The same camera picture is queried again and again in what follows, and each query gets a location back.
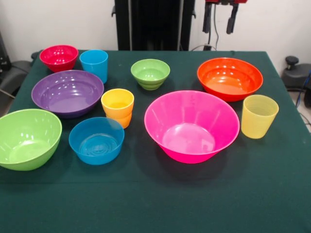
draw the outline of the red bowl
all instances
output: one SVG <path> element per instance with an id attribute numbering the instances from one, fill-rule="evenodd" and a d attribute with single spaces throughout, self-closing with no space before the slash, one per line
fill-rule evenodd
<path id="1" fill-rule="evenodd" d="M 234 58 L 215 58 L 198 68 L 203 88 L 224 101 L 243 100 L 263 83 L 261 72 L 248 62 Z"/>
<path id="2" fill-rule="evenodd" d="M 74 67 L 79 51 L 71 45 L 55 45 L 40 53 L 40 60 L 53 72 Z"/>

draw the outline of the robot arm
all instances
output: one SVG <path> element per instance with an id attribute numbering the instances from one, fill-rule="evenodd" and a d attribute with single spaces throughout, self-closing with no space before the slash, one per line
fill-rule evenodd
<path id="1" fill-rule="evenodd" d="M 221 5 L 232 5 L 232 13 L 231 17 L 228 21 L 227 26 L 227 34 L 233 33 L 234 24 L 236 15 L 238 12 L 239 4 L 246 3 L 247 0 L 205 0 L 205 14 L 204 14 L 204 23 L 203 23 L 203 32 L 209 33 L 210 32 L 210 17 L 211 17 L 211 6 L 212 4 L 221 4 Z"/>

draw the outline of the green bowl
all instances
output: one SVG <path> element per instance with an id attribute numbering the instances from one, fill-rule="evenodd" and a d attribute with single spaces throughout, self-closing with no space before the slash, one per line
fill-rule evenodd
<path id="1" fill-rule="evenodd" d="M 131 73 L 139 85 L 149 91 L 158 89 L 170 71 L 168 64 L 157 59 L 140 60 L 131 67 Z"/>
<path id="2" fill-rule="evenodd" d="M 29 171 L 44 165 L 55 152 L 62 123 L 45 110 L 25 109 L 0 118 L 0 166 Z"/>

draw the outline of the green table cover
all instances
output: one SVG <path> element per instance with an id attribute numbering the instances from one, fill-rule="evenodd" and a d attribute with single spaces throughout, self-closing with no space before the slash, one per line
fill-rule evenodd
<path id="1" fill-rule="evenodd" d="M 100 102 L 83 117 L 62 120 L 58 149 L 43 167 L 29 172 L 0 168 L 1 233 L 311 232 L 310 134 L 265 52 L 108 53 L 105 90 L 125 88 L 135 95 L 120 155 L 107 165 L 90 166 L 69 146 L 77 123 L 105 116 Z M 264 76 L 257 93 L 275 99 L 280 111 L 263 139 L 240 133 L 229 148 L 204 163 L 178 163 L 148 136 L 144 112 L 165 93 L 203 91 L 197 68 L 215 57 L 254 64 Z M 131 75 L 131 65 L 145 58 L 171 67 L 158 90 L 142 89 Z M 81 69 L 79 61 L 75 69 Z M 31 90 L 51 73 L 37 59 L 11 111 L 36 108 Z M 242 102 L 230 105 L 241 118 Z"/>

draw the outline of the translucent yellow cup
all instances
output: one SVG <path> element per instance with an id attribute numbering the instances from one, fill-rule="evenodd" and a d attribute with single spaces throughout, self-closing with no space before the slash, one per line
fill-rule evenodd
<path id="1" fill-rule="evenodd" d="M 265 136 L 278 113 L 278 104 L 263 95 L 252 95 L 243 102 L 241 130 L 245 136 L 258 139 Z"/>
<path id="2" fill-rule="evenodd" d="M 129 126 L 134 106 L 134 95 L 125 89 L 112 89 L 101 98 L 103 109 L 108 118 L 116 120 L 123 128 Z"/>

